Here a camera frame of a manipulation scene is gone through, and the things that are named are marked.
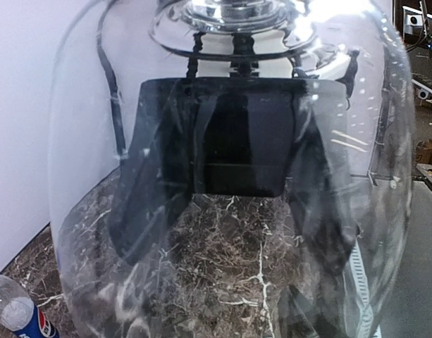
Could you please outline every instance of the white camera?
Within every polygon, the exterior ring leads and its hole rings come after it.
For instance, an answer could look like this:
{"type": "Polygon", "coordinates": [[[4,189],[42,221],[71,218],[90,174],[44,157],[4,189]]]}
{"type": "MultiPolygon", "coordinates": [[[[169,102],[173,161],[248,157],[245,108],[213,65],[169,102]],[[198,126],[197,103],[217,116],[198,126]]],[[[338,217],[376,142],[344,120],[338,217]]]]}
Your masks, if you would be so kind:
{"type": "Polygon", "coordinates": [[[418,88],[417,94],[421,100],[427,100],[428,97],[430,96],[429,92],[427,92],[425,89],[422,88],[418,88]]]}
{"type": "Polygon", "coordinates": [[[422,21],[422,15],[408,15],[406,24],[412,27],[424,26],[424,23],[422,21]]]}

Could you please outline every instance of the large glass vessel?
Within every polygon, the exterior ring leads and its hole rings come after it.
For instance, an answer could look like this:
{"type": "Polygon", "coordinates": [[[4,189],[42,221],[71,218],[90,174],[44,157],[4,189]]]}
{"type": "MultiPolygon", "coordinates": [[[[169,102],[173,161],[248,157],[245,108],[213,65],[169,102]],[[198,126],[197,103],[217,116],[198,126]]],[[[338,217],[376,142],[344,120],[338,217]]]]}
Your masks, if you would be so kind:
{"type": "Polygon", "coordinates": [[[370,1],[91,2],[58,51],[49,147],[81,337],[378,337],[412,97],[370,1]]]}

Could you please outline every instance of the bottle label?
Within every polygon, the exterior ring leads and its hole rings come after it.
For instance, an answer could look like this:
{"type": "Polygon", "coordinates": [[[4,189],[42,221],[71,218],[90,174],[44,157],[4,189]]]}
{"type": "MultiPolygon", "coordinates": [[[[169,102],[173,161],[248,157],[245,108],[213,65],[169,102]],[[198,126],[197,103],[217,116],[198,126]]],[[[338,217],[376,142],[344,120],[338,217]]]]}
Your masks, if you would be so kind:
{"type": "Polygon", "coordinates": [[[20,338],[59,338],[59,332],[36,306],[31,321],[14,333],[20,338]]]}

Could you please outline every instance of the brown marble countertop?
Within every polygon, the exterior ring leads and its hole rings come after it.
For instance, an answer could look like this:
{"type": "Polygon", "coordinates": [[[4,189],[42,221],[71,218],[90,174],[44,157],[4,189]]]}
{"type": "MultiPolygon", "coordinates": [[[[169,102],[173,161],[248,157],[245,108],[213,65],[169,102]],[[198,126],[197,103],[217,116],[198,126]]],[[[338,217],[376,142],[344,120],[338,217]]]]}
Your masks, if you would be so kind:
{"type": "MultiPolygon", "coordinates": [[[[63,300],[49,227],[37,235],[1,274],[13,278],[26,288],[58,329],[61,338],[79,337],[63,300]]],[[[14,334],[0,325],[0,338],[13,337],[14,334]]]]}

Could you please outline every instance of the plastic bottle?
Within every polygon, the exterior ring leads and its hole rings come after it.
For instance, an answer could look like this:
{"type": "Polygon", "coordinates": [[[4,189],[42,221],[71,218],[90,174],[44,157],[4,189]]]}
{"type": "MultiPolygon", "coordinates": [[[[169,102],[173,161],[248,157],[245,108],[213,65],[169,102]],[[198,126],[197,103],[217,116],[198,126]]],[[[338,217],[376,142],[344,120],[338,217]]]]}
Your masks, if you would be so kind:
{"type": "Polygon", "coordinates": [[[0,323],[21,338],[59,338],[28,293],[14,280],[0,275],[0,323]]]}

